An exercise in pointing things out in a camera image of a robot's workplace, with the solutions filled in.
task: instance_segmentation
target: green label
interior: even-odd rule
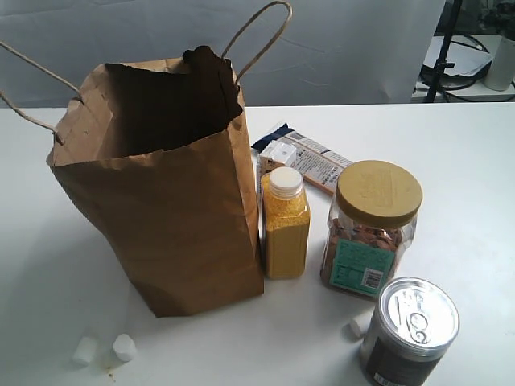
[[[392,251],[339,239],[329,282],[360,294],[377,295],[394,258]]]

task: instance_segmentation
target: tin can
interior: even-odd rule
[[[452,300],[415,277],[391,281],[380,293],[360,350],[367,378],[382,386],[419,386],[459,330]]]

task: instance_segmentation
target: yellow lid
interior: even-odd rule
[[[383,161],[353,163],[341,173],[336,202],[351,219],[373,228],[408,224],[422,203],[422,188],[407,170]]]

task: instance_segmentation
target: barcode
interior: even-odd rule
[[[301,139],[304,139],[303,135],[300,135],[299,133],[296,133],[295,131],[292,131],[290,133],[290,137],[293,139],[296,139],[297,141],[300,141]]]
[[[376,382],[379,384],[382,384],[383,386],[404,386],[402,384],[396,384],[395,382],[390,382],[389,380],[384,379],[382,376],[376,373],[375,376],[373,376]]]
[[[377,290],[381,284],[382,278],[383,272],[376,271],[375,269],[365,268],[365,273],[363,274],[363,281],[361,282],[361,285]]]

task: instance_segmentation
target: white backdrop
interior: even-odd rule
[[[97,64],[221,53],[267,0],[0,0],[0,39],[76,85]],[[445,0],[292,0],[283,37],[245,75],[248,105],[405,103]],[[229,58],[242,68],[286,10],[272,8]],[[0,89],[25,106],[60,106],[61,84],[0,51]]]

